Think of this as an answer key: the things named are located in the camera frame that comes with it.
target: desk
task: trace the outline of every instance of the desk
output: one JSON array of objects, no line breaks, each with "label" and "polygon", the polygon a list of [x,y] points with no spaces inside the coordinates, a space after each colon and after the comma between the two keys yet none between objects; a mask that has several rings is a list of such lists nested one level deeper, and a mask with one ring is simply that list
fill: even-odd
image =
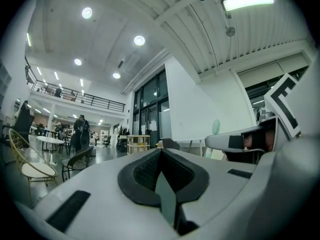
[{"label": "desk", "polygon": [[53,165],[53,166],[56,166],[57,165],[57,163],[56,162],[50,162],[50,159],[51,159],[51,154],[53,155],[53,149],[54,149],[54,144],[63,144],[64,142],[63,142],[63,140],[60,140],[60,139],[56,139],[56,138],[51,138],[51,137],[46,137],[46,136],[38,136],[38,137],[36,137],[39,141],[42,141],[42,145],[43,145],[43,143],[50,143],[51,144],[51,147],[52,147],[52,149],[51,150],[49,150],[49,153],[50,153],[50,157],[49,157],[49,163],[51,164],[51,165]]},{"label": "desk", "polygon": [[203,157],[204,154],[202,152],[202,140],[205,140],[206,137],[202,137],[202,138],[187,138],[187,139],[174,139],[175,142],[189,142],[189,149],[188,149],[188,153],[190,152],[191,146],[192,146],[192,142],[193,141],[200,141],[200,156]]}]

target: floor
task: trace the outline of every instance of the floor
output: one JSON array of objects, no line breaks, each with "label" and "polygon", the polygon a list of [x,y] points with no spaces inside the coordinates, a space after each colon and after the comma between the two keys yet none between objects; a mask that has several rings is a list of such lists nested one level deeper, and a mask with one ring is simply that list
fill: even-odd
[{"label": "floor", "polygon": [[[29,136],[30,145],[34,147],[40,154],[41,154],[41,142],[38,141],[35,137]],[[97,146],[94,148],[96,150],[96,157],[93,157],[90,162],[89,166],[101,163],[107,160],[116,159],[119,157],[126,156],[126,152],[119,152],[115,147],[102,147]],[[33,151],[31,148],[26,149],[25,156],[30,162],[40,162],[41,158]],[[12,198],[15,201],[18,201],[26,206],[29,205],[29,198],[28,198],[28,182],[27,178],[20,174],[18,167],[15,163],[9,162],[12,161],[11,149],[5,145],[2,145],[2,153],[3,153],[3,160],[5,162],[4,170],[4,179],[7,186],[8,192],[11,194]],[[56,171],[58,173],[58,177],[56,179],[58,185],[63,183],[62,175],[61,175],[61,161],[62,158],[68,158],[66,153],[66,149],[64,148],[61,152],[62,155],[59,158],[59,155],[54,155],[53,161],[57,162]],[[44,157],[49,159],[49,153],[45,152]],[[74,176],[77,174],[77,171],[72,171],[70,176]],[[48,187],[46,187],[44,182],[33,182],[30,184],[31,189],[31,199],[32,199],[32,206],[34,207],[41,198],[45,197],[50,191],[52,191],[57,185],[54,182],[48,182]]]}]

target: black panel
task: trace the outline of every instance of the black panel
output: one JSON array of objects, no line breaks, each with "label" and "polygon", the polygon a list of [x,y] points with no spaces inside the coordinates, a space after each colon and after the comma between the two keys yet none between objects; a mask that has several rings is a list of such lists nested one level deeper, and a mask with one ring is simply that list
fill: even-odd
[{"label": "black panel", "polygon": [[118,174],[118,185],[136,204],[161,207],[161,199],[154,192],[161,171],[178,204],[197,200],[209,185],[205,169],[166,149],[157,149],[127,164]]},{"label": "black panel", "polygon": [[237,136],[230,135],[228,148],[243,150],[244,139],[242,135],[237,135]]},{"label": "black panel", "polygon": [[160,174],[161,150],[127,164],[118,174],[118,185],[127,198],[139,205],[161,207],[161,199],[155,187]]},{"label": "black panel", "polygon": [[247,171],[237,170],[237,169],[230,169],[228,171],[228,174],[233,174],[246,179],[250,179],[252,176],[252,172],[247,172]]},{"label": "black panel", "polygon": [[46,222],[55,229],[65,232],[90,195],[91,194],[88,192],[77,190],[46,220]]}]

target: glass door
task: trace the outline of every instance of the glass door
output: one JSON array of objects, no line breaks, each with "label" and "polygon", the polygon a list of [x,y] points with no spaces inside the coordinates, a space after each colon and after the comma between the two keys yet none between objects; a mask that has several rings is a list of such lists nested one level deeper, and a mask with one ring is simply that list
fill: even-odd
[{"label": "glass door", "polygon": [[153,149],[158,143],[159,127],[158,127],[158,110],[157,105],[147,109],[147,135],[150,135],[150,148]]}]

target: white ceiling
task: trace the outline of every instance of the white ceiling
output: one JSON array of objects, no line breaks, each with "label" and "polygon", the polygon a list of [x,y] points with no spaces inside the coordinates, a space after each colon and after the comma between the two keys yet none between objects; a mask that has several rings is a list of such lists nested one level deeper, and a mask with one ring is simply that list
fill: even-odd
[{"label": "white ceiling", "polygon": [[[52,104],[50,102],[46,102],[43,100],[33,100],[33,99],[29,99],[28,100],[29,105],[32,107],[31,109],[37,109],[41,112],[42,115],[45,116],[49,116],[50,114],[48,112],[46,112],[43,108],[49,110],[51,113],[51,106]],[[99,114],[95,114],[95,113],[89,113],[89,112],[83,112],[80,109],[72,109],[69,107],[64,107],[64,106],[59,106],[59,105],[55,105],[55,110],[54,110],[54,114],[56,116],[58,116],[58,119],[67,119],[70,121],[75,122],[76,119],[73,118],[73,114],[75,114],[77,117],[79,117],[80,115],[84,115],[85,119],[92,125],[98,125],[100,120],[103,120],[101,126],[105,126],[105,125],[116,125],[118,124],[121,119],[123,118],[117,118],[117,117],[111,117],[111,116],[105,116],[105,115],[99,115]]]},{"label": "white ceiling", "polygon": [[[91,7],[85,20],[81,11]],[[235,28],[228,37],[226,29]],[[164,48],[198,82],[236,61],[273,47],[311,41],[307,25],[290,0],[234,10],[221,0],[38,0],[29,26],[31,63],[124,90]],[[146,43],[133,43],[136,35]],[[73,63],[83,60],[81,67]],[[121,79],[112,74],[121,59]]]}]

